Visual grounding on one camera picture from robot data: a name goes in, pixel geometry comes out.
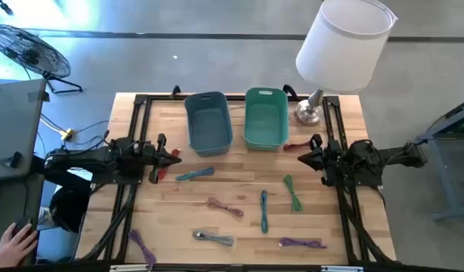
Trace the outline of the black metal table frame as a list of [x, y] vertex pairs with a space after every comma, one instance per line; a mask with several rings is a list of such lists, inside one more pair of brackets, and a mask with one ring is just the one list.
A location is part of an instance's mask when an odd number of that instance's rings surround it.
[[157, 184], [138, 187], [131, 227], [161, 264], [346, 264], [335, 189], [298, 161], [301, 150], [249, 150], [243, 138], [244, 101], [229, 95], [233, 142], [220, 156], [190, 147], [183, 94], [116, 95], [110, 137], [130, 134], [180, 150]]

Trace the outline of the blue-grey metal cart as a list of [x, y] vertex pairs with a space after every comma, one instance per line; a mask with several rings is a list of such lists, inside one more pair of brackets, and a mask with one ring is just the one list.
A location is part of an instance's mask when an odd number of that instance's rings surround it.
[[433, 220], [464, 217], [464, 102], [440, 116], [416, 139], [428, 146], [447, 204], [432, 214]]

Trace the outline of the black computer mouse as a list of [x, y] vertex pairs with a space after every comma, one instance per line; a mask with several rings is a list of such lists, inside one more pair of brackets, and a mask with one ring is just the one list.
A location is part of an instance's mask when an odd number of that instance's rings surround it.
[[30, 216], [23, 216], [15, 222], [14, 230], [12, 231], [11, 237], [14, 238], [26, 225], [32, 225], [32, 218]]

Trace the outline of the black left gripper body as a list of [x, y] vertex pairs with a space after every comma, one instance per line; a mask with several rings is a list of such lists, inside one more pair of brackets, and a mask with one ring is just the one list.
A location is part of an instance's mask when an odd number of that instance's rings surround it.
[[157, 145], [150, 141], [145, 141], [141, 149], [141, 158], [143, 164], [151, 165], [152, 170], [149, 173], [149, 182], [152, 184], [158, 183], [158, 171], [163, 168], [161, 160], [165, 158], [166, 137], [163, 133], [158, 134]]

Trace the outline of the person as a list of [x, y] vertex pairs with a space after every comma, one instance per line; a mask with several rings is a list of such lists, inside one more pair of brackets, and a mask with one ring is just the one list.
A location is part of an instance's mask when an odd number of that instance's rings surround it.
[[46, 181], [60, 185], [50, 204], [39, 208], [37, 225], [78, 233], [88, 208], [90, 181], [67, 170], [46, 168], [44, 159], [37, 156], [32, 158], [31, 170], [44, 175]]

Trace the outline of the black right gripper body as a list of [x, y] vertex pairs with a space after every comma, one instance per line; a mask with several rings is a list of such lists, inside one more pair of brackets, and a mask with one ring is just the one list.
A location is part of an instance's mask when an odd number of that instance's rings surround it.
[[337, 140], [328, 140], [325, 148], [321, 147], [323, 140], [319, 134], [314, 134], [310, 140], [311, 150], [322, 150], [323, 155], [323, 177], [321, 182], [323, 185], [334, 185], [336, 183], [336, 172], [339, 166], [340, 156], [342, 155], [342, 148]]

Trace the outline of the white label strip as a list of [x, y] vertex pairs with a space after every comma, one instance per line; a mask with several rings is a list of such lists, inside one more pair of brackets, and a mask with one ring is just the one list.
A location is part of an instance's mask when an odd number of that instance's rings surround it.
[[109, 272], [151, 272], [148, 264], [120, 264], [112, 265]]
[[320, 268], [321, 272], [364, 272], [362, 267], [355, 267], [355, 266], [322, 266]]

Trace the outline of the white shade table lamp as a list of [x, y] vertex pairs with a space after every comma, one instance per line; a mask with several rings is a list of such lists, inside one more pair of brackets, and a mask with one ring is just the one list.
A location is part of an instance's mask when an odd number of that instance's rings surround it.
[[320, 122], [325, 91], [351, 93], [370, 83], [397, 16], [378, 0], [324, 0], [295, 59], [299, 75], [318, 87], [295, 108], [303, 125]]

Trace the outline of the teal green plastic bin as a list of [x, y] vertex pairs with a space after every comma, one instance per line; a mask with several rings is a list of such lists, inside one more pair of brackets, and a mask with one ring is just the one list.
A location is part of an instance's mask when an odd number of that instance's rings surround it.
[[250, 150], [278, 151], [289, 134], [288, 99], [277, 88], [250, 88], [245, 95], [243, 137]]

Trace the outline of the person's hand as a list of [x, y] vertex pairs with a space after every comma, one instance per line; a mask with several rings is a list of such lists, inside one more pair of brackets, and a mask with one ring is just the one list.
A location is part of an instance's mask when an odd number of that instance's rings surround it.
[[0, 268], [16, 267], [38, 244], [37, 232], [29, 233], [31, 224], [26, 224], [13, 236], [16, 226], [15, 223], [9, 225], [0, 239]]

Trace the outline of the light grey desk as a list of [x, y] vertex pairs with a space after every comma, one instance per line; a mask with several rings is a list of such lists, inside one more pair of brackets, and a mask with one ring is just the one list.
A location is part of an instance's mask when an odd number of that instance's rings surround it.
[[22, 154], [18, 168], [0, 165], [0, 180], [22, 177], [29, 173], [43, 102], [29, 102], [27, 94], [45, 91], [45, 81], [0, 84], [0, 159]]

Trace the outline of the grey tape strip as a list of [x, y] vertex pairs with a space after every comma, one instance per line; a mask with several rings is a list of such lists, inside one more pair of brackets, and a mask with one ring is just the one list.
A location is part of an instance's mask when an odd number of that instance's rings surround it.
[[35, 92], [30, 92], [27, 94], [28, 101], [29, 102], [49, 102], [49, 94], [46, 91], [35, 91]]

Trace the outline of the dark grey desk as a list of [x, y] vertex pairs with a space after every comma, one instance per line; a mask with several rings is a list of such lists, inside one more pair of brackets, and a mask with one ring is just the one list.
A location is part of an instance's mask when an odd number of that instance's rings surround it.
[[43, 184], [44, 176], [39, 174], [0, 182], [0, 238], [11, 223], [26, 215], [32, 218], [29, 232], [37, 230]]

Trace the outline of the blue-grey plastic bin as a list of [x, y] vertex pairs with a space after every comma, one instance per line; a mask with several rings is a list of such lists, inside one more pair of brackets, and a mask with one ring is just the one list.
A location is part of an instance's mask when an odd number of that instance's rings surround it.
[[218, 91], [193, 94], [184, 100], [190, 147], [198, 156], [220, 156], [233, 141], [226, 96]]

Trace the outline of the black desk clamp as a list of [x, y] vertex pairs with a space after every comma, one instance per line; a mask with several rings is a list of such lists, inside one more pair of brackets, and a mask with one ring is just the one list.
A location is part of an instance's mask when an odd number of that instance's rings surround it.
[[18, 168], [21, 158], [22, 154], [16, 151], [12, 156], [0, 159], [0, 165], [2, 167]]

